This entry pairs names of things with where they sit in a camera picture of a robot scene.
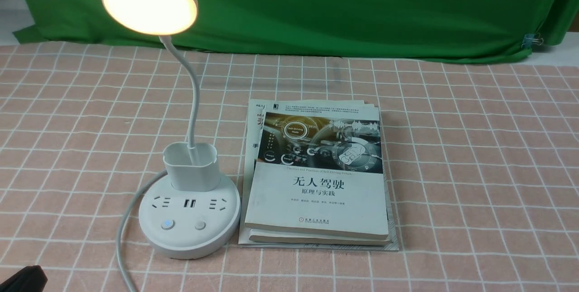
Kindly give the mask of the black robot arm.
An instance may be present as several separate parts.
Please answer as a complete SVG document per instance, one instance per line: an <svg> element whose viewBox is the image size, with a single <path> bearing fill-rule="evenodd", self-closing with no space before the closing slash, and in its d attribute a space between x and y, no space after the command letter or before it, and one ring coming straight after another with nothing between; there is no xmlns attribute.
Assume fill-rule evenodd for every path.
<svg viewBox="0 0 579 292"><path fill-rule="evenodd" d="M1 292L43 292L48 278L39 265L27 266L0 285Z"/></svg>

